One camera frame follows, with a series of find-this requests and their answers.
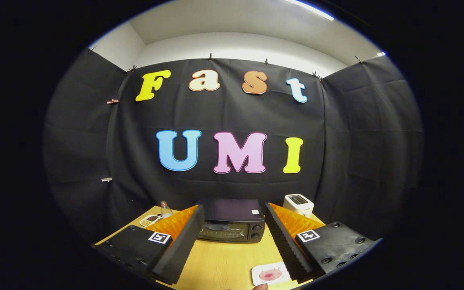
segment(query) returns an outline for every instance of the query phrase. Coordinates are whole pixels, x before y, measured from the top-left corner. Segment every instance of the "blue letter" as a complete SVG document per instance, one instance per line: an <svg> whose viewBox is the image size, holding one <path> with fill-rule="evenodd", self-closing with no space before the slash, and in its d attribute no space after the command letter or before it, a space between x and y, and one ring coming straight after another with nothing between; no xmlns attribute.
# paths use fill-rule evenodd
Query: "blue letter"
<svg viewBox="0 0 464 290"><path fill-rule="evenodd" d="M307 97L302 95L302 90L305 89L304 84L301 84L298 79L288 79L286 84L291 86L291 94L300 103L305 103L307 101Z"/></svg>
<svg viewBox="0 0 464 290"><path fill-rule="evenodd" d="M173 156L173 140L176 132L171 130L159 131L155 135L159 140L160 163L169 170L186 171L193 168L198 161L198 137L201 132L198 130L185 130L182 133L187 140L187 158L178 161Z"/></svg>

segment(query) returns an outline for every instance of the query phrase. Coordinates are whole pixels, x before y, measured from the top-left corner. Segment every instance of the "letter u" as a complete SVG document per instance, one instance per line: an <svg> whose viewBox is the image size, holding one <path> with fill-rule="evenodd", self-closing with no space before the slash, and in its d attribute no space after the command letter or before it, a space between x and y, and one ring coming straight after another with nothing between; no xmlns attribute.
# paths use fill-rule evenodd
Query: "letter u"
<svg viewBox="0 0 464 290"><path fill-rule="evenodd" d="M193 168L198 161L198 138L201 136L199 130L185 130L182 132L187 140L187 158L183 161L176 160L173 156L173 140L176 132L171 130L159 131L155 135L159 140L160 163L169 170L186 171Z"/></svg>

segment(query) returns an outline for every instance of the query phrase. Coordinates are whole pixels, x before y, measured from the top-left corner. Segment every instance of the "yellow letter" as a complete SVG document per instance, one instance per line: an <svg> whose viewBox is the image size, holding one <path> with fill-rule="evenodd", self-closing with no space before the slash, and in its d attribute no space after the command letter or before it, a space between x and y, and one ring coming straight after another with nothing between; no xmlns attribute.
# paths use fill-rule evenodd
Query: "yellow letter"
<svg viewBox="0 0 464 290"><path fill-rule="evenodd" d="M142 78L144 81L142 82L141 91L136 97L136 102L144 101L146 99L153 99L155 94L151 92L151 88L154 88L156 91L158 91L160 86L162 86L162 78L167 79L168 77L171 77L170 70L147 73L143 75Z"/></svg>
<svg viewBox="0 0 464 290"><path fill-rule="evenodd" d="M215 91L221 86L218 84L218 73L213 70L197 71L192 77L193 80L189 82L189 89L192 91Z"/></svg>
<svg viewBox="0 0 464 290"><path fill-rule="evenodd" d="M300 166L298 165L298 159L300 158L300 146L304 143L304 140L296 137L286 138L286 144L288 145L288 162L282 171L284 173L299 173Z"/></svg>

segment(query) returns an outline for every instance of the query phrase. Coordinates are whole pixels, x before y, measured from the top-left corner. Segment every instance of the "decorative letter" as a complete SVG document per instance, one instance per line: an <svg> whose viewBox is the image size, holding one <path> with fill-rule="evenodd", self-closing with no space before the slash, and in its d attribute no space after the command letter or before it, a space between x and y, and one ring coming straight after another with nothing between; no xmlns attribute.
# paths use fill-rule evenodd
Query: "decorative letter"
<svg viewBox="0 0 464 290"><path fill-rule="evenodd" d="M144 101L146 99L153 99L155 94L151 92L151 88L154 88L156 91L158 91L160 86L162 86L162 78L167 79L168 77L171 77L170 70L147 73L143 75L142 78L144 81L142 82L141 91L136 97L136 102Z"/></svg>
<svg viewBox="0 0 464 290"><path fill-rule="evenodd" d="M265 172L263 165L263 145L266 140L264 133L251 133L244 142L243 148L239 148L236 138L230 132L218 132L214 134L217 140L217 166L214 167L216 173L229 173L230 167L227 165L227 158L230 159L236 172L241 171L244 162L248 157L248 164L244 170L248 173Z"/></svg>
<svg viewBox="0 0 464 290"><path fill-rule="evenodd" d="M288 79L286 84L291 86L291 94L300 103L305 103L307 101L307 97L302 95L302 90L305 89L304 84L301 84L298 79Z"/></svg>
<svg viewBox="0 0 464 290"><path fill-rule="evenodd" d="M218 84L218 73L213 70L197 71L192 76L193 80L189 82L192 91L215 91L221 86Z"/></svg>
<svg viewBox="0 0 464 290"><path fill-rule="evenodd" d="M267 80L267 75L263 72L249 71L243 76L243 91L245 93L264 94L267 90L267 85L264 82Z"/></svg>
<svg viewBox="0 0 464 290"><path fill-rule="evenodd" d="M171 130L159 131L155 135L159 140L160 163L169 170L186 171L193 168L198 161L198 137L201 132L198 130L185 130L182 133L187 140L187 158L178 161L173 156L173 140L176 132Z"/></svg>
<svg viewBox="0 0 464 290"><path fill-rule="evenodd" d="M300 158L300 146L304 143L304 140L296 137L286 138L286 144L288 145L288 162L282 171L284 173L299 173L300 166L298 165L298 159Z"/></svg>

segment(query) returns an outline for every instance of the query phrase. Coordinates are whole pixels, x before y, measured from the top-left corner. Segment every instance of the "letter m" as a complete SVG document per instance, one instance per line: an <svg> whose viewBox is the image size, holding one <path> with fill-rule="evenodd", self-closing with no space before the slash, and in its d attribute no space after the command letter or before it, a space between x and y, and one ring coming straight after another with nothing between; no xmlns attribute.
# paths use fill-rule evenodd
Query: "letter m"
<svg viewBox="0 0 464 290"><path fill-rule="evenodd" d="M263 145L266 140L264 133L251 133L242 148L230 132L218 132L214 134L217 140L217 166L214 167L216 173L229 173L230 167L227 165L227 159L230 159L236 172L241 171L244 162L248 158L248 164L244 170L248 173L265 172L266 167L263 165Z"/></svg>

